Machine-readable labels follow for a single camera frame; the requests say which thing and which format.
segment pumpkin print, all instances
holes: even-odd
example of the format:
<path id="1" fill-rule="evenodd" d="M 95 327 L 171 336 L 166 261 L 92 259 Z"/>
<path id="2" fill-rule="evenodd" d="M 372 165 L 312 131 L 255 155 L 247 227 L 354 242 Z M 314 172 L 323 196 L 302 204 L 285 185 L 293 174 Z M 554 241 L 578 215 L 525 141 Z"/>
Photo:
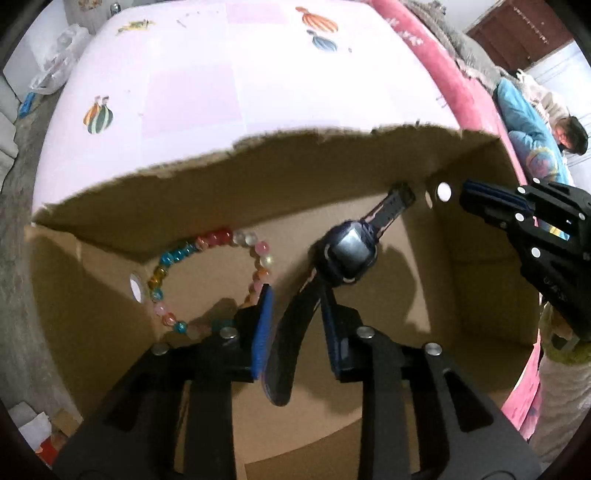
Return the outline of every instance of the pumpkin print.
<path id="1" fill-rule="evenodd" d="M 319 37 L 316 35 L 316 32 L 313 30 L 306 30 L 310 35 L 312 35 L 312 43 L 318 50 L 322 51 L 336 51 L 337 46 L 336 43 L 328 38 Z"/>
<path id="2" fill-rule="evenodd" d="M 307 8 L 304 7 L 296 7 L 295 8 L 298 12 L 304 14 L 301 17 L 302 22 L 305 25 L 308 25 L 310 28 L 314 28 L 316 30 L 322 30 L 323 32 L 330 32 L 335 33 L 339 30 L 339 26 L 329 20 L 326 17 L 321 17 L 320 15 L 311 14 Z"/>
<path id="3" fill-rule="evenodd" d="M 95 104 L 88 110 L 84 117 L 84 123 L 90 134 L 100 134 L 113 121 L 113 112 L 107 107 L 109 97 L 103 97 L 101 105 L 98 103 L 99 98 L 95 98 Z"/>
<path id="4" fill-rule="evenodd" d="M 89 110 L 86 112 L 86 115 L 84 116 L 84 120 L 82 120 L 86 126 L 88 126 L 88 124 L 93 119 L 93 117 L 99 112 L 99 109 L 100 109 L 99 100 L 100 100 L 100 96 L 96 96 L 95 97 L 95 104 L 93 106 L 91 106 L 89 108 Z"/>

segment cardboard box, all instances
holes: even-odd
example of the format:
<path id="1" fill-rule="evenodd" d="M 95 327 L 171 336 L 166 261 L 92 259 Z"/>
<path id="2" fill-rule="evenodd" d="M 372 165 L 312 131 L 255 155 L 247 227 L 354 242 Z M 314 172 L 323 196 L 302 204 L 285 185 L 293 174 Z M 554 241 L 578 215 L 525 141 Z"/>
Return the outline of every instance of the cardboard box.
<path id="1" fill-rule="evenodd" d="M 505 234 L 462 211 L 466 179 L 517 186 L 499 139 L 431 126 L 300 131 L 139 171 L 39 210 L 26 232 L 31 279 L 64 384 L 86 416 L 153 341 L 178 340 L 148 299 L 134 299 L 129 279 L 148 280 L 180 239 L 228 225 L 268 241 L 277 319 L 308 272 L 310 245 L 407 181 L 415 205 L 382 237 L 366 277 L 337 298 L 399 343 L 440 343 L 501 405 L 535 342 L 538 296 Z M 448 202 L 437 198 L 441 182 Z M 181 320 L 228 318 L 252 273 L 243 249 L 215 248 L 174 265 L 163 290 Z M 235 387 L 235 449 L 249 479 L 356 477 L 361 385 L 332 377 L 318 317 L 288 406 L 272 406 L 260 383 Z"/>

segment gray blanket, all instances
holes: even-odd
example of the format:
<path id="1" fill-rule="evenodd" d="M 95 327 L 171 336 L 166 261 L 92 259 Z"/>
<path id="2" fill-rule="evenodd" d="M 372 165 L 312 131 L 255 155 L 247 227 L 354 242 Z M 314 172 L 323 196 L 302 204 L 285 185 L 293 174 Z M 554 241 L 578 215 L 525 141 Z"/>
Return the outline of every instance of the gray blanket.
<path id="1" fill-rule="evenodd" d="M 422 4 L 415 0 L 401 1 L 435 35 L 460 70 L 466 76 L 478 79 L 490 94 L 503 77 L 518 86 L 517 79 L 495 65 L 478 42 L 447 22 L 437 4 Z"/>

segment blue jacket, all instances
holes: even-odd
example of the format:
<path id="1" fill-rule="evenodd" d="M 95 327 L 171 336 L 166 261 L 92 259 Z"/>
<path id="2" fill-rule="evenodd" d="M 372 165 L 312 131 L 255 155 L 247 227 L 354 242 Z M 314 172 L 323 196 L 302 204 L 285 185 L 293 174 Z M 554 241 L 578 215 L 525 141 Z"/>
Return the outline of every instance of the blue jacket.
<path id="1" fill-rule="evenodd" d="M 569 176 L 552 133 L 523 95 L 507 79 L 496 89 L 509 139 L 525 176 L 569 184 Z"/>

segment watch strap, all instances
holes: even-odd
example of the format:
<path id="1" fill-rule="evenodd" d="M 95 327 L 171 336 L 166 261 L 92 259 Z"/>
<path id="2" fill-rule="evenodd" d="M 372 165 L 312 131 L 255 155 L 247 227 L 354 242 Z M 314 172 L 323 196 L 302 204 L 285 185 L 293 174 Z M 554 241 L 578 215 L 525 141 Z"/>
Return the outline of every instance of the watch strap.
<path id="1" fill-rule="evenodd" d="M 262 379 L 265 393 L 273 405 L 282 407 L 291 398 L 301 343 L 320 304 L 320 282 L 314 268 L 277 324 Z"/>
<path id="2" fill-rule="evenodd" d="M 410 207 L 415 200 L 414 193 L 408 184 L 396 184 L 392 187 L 388 196 L 376 208 L 369 212 L 363 218 L 363 221 L 372 227 L 374 237 L 379 240 L 392 222 Z"/>

